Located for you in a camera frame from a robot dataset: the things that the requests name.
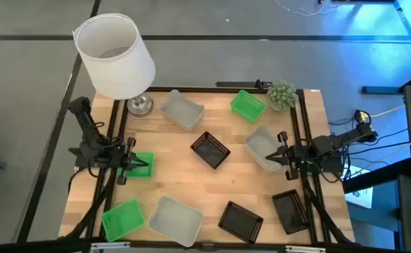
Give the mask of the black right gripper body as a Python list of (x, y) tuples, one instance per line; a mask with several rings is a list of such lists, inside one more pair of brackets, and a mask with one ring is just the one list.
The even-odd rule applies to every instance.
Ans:
[(278, 140), (281, 146), (278, 152), (281, 156), (281, 164), (288, 165), (286, 171), (287, 180), (295, 180), (301, 176), (301, 171), (306, 171), (306, 155), (305, 149), (301, 145), (288, 145), (288, 137), (286, 131), (281, 131), (278, 134)]

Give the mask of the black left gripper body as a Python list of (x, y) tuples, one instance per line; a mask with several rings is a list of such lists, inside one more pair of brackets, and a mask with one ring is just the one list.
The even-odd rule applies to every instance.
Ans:
[(125, 185), (126, 184), (126, 173), (135, 168), (135, 164), (132, 163), (132, 159), (135, 158), (133, 148), (136, 144), (136, 139), (133, 137), (127, 138), (126, 149), (124, 150), (123, 156), (120, 158), (120, 169), (121, 172), (117, 176), (117, 184)]

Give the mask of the green plastic basket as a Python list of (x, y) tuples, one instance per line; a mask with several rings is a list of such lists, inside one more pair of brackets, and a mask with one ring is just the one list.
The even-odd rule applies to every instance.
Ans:
[(126, 177), (128, 179), (149, 179), (153, 174), (153, 167), (155, 163), (155, 154), (152, 152), (136, 152), (135, 156), (148, 163), (145, 167), (135, 167), (130, 170), (126, 170)]
[(102, 214), (102, 224), (108, 242), (114, 242), (144, 226), (145, 219), (137, 199), (131, 199)]
[(231, 109), (249, 122), (256, 122), (266, 104), (245, 90), (240, 90), (230, 102)]

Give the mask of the grey plastic basket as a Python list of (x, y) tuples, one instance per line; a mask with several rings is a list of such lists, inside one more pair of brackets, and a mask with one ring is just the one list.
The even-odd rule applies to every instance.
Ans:
[(162, 196), (150, 216), (148, 227), (184, 247), (191, 247), (203, 220), (203, 211), (169, 196)]
[(192, 131), (199, 124), (204, 106), (185, 97), (177, 89), (169, 92), (168, 98), (160, 106), (162, 114), (185, 131)]
[(266, 159), (266, 156), (276, 152), (281, 145), (264, 124), (259, 125), (244, 139), (245, 150), (262, 169), (269, 173), (278, 171), (282, 167), (281, 164)]

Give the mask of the black plastic basket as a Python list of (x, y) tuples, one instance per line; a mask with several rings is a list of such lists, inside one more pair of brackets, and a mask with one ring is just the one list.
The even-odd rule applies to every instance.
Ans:
[(272, 196), (275, 210), (287, 235), (306, 230), (308, 217), (295, 189)]
[(212, 169), (217, 169), (231, 151), (208, 131), (204, 132), (190, 148)]
[(229, 201), (218, 223), (218, 227), (242, 241), (253, 245), (259, 235), (263, 218)]

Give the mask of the green artificial succulent plant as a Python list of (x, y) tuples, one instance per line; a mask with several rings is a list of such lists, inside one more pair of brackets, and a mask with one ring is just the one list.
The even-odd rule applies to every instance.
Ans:
[(281, 79), (271, 84), (267, 95), (269, 106), (278, 112), (294, 108), (299, 99), (295, 85)]

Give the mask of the yellow power plug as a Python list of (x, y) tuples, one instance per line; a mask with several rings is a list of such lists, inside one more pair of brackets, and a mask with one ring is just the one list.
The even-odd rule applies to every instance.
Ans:
[(364, 110), (356, 110), (354, 118), (358, 124), (371, 124), (372, 122), (370, 114)]

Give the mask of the white paper sheet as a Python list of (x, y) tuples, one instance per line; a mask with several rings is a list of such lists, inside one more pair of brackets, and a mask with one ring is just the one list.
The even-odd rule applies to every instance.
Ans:
[(373, 187), (345, 194), (345, 200), (367, 209), (372, 208)]

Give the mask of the black metal beam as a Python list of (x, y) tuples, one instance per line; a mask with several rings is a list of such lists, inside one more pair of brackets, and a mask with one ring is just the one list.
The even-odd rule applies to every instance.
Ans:
[(411, 176), (411, 158), (361, 174), (343, 182), (345, 193), (352, 193), (396, 180), (400, 175)]

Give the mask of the white shade table lamp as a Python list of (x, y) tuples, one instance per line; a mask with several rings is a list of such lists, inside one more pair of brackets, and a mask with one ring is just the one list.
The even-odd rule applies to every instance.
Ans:
[(113, 100), (126, 100), (136, 117), (152, 112), (146, 93), (156, 67), (135, 22), (120, 13), (106, 13), (83, 22), (73, 32), (74, 44), (96, 91)]

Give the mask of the black floor stand bar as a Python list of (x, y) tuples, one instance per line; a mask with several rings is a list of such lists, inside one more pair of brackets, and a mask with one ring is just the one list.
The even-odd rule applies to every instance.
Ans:
[(400, 95), (404, 92), (406, 86), (411, 86), (411, 80), (406, 82), (402, 86), (362, 86), (361, 93), (379, 95)]

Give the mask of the silver metal bracket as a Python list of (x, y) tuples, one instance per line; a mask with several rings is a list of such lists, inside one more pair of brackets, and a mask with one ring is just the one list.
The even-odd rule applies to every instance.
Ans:
[(91, 244), (90, 251), (93, 253), (101, 253), (106, 249), (124, 249), (130, 246), (130, 242), (95, 242)]
[(286, 245), (285, 253), (327, 253), (325, 248)]

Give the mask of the black aluminium table frame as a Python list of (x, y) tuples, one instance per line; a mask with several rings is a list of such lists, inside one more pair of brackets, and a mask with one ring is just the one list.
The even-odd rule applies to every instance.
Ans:
[[(281, 250), (286, 245), (327, 247), (336, 252), (342, 244), (334, 237), (325, 238), (320, 218), (315, 217), (316, 240), (309, 231), (291, 235), (284, 232), (272, 196), (287, 190), (303, 190), (300, 179), (289, 181), (284, 169), (264, 171), (244, 148), (244, 139), (258, 125), (269, 132), (286, 131), (289, 142), (304, 140), (306, 136), (328, 134), (322, 96), (319, 91), (307, 90), (305, 101), (289, 112), (263, 111), (257, 122), (249, 122), (233, 112), (230, 102), (234, 93), (190, 92), (189, 99), (205, 106), (203, 118), (193, 131), (185, 131), (169, 122), (154, 108), (147, 117), (124, 116), (124, 104), (97, 93), (92, 100), (92, 115), (97, 122), (108, 122), (115, 117), (115, 131), (136, 139), (138, 151), (155, 154), (155, 170), (151, 179), (128, 180), (116, 186), (100, 206), (106, 212), (131, 199), (137, 199), (145, 219), (149, 219), (158, 200), (169, 196), (204, 212), (204, 220), (194, 248), (212, 250)], [(217, 168), (212, 169), (190, 146), (208, 131), (231, 154)], [(253, 245), (243, 242), (218, 227), (218, 222), (229, 201), (263, 218), (263, 224)]]

